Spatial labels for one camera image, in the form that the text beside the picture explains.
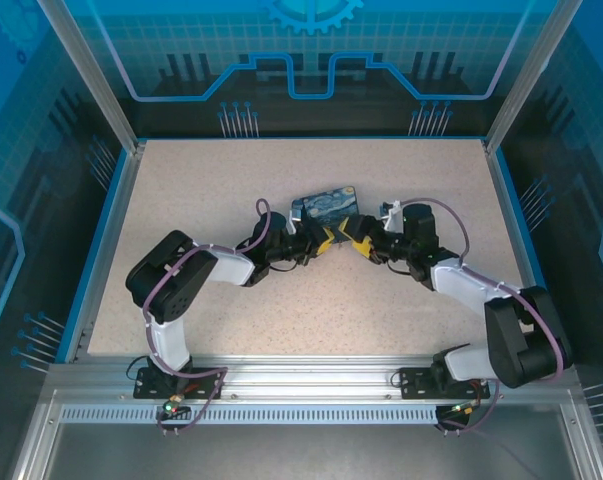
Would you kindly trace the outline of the starry night print tin box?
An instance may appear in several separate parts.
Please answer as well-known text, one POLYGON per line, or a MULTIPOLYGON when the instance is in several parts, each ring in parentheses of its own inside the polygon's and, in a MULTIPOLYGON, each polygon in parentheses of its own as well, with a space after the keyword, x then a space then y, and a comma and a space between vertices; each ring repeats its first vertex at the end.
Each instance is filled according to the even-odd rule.
POLYGON ((291 208, 301 209, 314 218, 321 226, 329 227, 335 234, 335 241, 348 238, 339 232, 340 223, 351 215, 358 215, 358 201, 353 186, 345 186, 329 191, 306 195, 294 199, 291 208))

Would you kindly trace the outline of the small circuit board green light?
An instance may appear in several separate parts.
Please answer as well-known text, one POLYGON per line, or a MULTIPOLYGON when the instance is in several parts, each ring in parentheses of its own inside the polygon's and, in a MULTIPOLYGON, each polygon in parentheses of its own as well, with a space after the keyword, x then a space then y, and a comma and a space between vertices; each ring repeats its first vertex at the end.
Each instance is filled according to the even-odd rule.
POLYGON ((454 420, 457 417, 468 417, 480 407, 481 401, 477 399, 469 400, 456 405, 442 406, 437 410, 437 418, 440 421, 443 421, 449 419, 454 420))
POLYGON ((187 414, 190 408, 183 405, 185 397, 182 394, 170 396, 160 407, 157 418, 161 422, 174 420, 187 414))

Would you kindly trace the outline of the aluminium table side rail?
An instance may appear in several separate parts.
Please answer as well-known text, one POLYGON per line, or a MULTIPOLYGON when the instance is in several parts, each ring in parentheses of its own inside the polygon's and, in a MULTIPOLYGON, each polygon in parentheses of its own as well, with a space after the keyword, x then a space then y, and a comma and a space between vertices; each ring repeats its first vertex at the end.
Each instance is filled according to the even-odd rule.
POLYGON ((57 364, 75 361, 83 331, 97 319, 146 144, 143 139, 135 153, 121 152, 57 349, 57 364))
POLYGON ((488 148, 485 148, 485 151, 488 168, 523 285, 546 287, 546 280, 505 156, 500 147, 494 152, 490 152, 488 148))

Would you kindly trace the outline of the aluminium front rail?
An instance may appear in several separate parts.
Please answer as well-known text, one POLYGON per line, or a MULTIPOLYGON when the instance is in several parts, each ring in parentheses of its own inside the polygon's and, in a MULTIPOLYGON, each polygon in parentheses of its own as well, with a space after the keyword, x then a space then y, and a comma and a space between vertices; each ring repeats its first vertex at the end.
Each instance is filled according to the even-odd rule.
MULTIPOLYGON (((75 404, 132 403, 128 357, 89 357, 48 370, 40 400, 75 404)), ((395 371, 428 367, 429 355, 198 355, 196 367, 226 367, 226 404, 397 404, 395 371)))

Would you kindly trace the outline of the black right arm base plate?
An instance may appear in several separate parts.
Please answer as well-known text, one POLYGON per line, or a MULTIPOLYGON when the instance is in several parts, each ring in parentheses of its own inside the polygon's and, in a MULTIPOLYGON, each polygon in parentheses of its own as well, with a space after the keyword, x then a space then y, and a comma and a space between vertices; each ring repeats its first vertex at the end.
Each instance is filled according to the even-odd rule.
POLYGON ((480 380, 454 380, 436 368, 401 368, 397 371, 404 400, 472 400, 490 399, 488 384, 480 380))

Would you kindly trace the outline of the aluminium frame post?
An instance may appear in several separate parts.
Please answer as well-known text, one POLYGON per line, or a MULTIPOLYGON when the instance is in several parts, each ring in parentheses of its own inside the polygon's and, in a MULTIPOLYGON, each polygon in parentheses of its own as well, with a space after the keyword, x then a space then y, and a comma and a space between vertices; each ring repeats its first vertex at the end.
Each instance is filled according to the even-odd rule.
POLYGON ((552 55, 570 26, 583 0, 557 0, 530 54, 524 62, 484 142, 488 157, 497 149, 514 124, 537 81, 547 68, 552 55))
POLYGON ((122 148, 139 156, 140 141, 130 123, 132 103, 118 97, 64 0, 36 0, 92 94, 122 148))

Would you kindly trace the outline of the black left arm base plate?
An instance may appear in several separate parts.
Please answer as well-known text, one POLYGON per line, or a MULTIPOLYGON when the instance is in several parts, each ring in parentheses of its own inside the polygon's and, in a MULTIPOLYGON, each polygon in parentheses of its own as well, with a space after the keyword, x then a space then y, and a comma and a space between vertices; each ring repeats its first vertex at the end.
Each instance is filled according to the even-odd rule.
POLYGON ((137 371, 133 397, 135 399, 168 400, 182 394, 187 400, 205 400, 218 385, 220 373, 196 379, 169 375, 154 366, 137 371))

